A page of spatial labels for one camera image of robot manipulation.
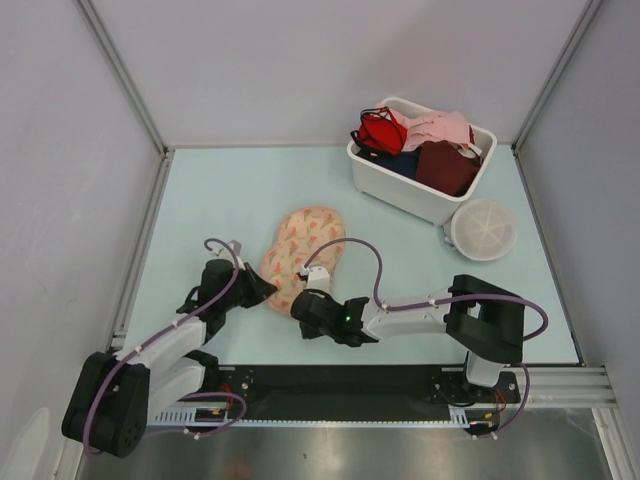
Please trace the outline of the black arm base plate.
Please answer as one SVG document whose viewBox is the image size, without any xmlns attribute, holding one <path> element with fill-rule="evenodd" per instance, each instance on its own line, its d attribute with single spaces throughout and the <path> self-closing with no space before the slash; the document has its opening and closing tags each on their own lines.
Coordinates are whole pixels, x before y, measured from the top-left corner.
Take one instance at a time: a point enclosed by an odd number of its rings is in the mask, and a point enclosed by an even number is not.
<svg viewBox="0 0 640 480">
<path fill-rule="evenodd" d="M 512 372 L 495 387 L 473 386 L 460 367 L 436 365 L 241 365 L 211 367 L 204 391 L 222 389 L 247 403 L 255 421 L 435 421 L 451 407 L 517 405 Z"/>
</svg>

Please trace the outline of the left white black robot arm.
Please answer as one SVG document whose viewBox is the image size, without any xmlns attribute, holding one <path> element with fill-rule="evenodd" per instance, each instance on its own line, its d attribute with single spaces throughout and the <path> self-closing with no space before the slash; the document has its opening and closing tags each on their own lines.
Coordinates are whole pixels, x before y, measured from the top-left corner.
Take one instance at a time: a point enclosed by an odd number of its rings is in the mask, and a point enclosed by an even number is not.
<svg viewBox="0 0 640 480">
<path fill-rule="evenodd" d="M 217 357 L 202 346 L 235 308 L 260 305 L 277 292 L 247 264 L 214 259 L 187 294 L 175 319 L 140 344 L 95 352 L 84 362 L 61 424 L 62 435 L 89 454 L 128 456 L 148 423 L 181 400 L 246 403 L 222 385 Z"/>
</svg>

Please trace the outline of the peach floral mesh laundry bag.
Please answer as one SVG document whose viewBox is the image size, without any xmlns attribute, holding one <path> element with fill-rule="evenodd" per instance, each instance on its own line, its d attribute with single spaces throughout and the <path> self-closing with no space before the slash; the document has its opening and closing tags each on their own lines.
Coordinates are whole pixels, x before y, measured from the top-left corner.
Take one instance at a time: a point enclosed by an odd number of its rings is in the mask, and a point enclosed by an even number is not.
<svg viewBox="0 0 640 480">
<path fill-rule="evenodd" d="M 260 276 L 277 287 L 267 304 L 289 317 L 294 299 L 303 290 L 297 276 L 300 267 L 319 247 L 345 236 L 344 218 L 332 208 L 307 206 L 287 214 L 260 267 Z"/>
</svg>

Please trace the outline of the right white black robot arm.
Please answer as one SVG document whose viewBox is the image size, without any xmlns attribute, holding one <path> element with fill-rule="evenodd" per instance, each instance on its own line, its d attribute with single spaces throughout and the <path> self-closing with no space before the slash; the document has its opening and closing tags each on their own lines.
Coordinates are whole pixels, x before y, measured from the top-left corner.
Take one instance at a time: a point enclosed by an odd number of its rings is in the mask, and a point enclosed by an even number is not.
<svg viewBox="0 0 640 480">
<path fill-rule="evenodd" d="M 471 275 L 457 275 L 450 287 L 408 309 L 398 300 L 380 307 L 358 297 L 340 303 L 317 288 L 304 289 L 290 314 L 302 337 L 331 338 L 352 348 L 398 336 L 442 334 L 466 349 L 461 388 L 473 401 L 493 394 L 502 369 L 522 361 L 523 298 Z"/>
</svg>

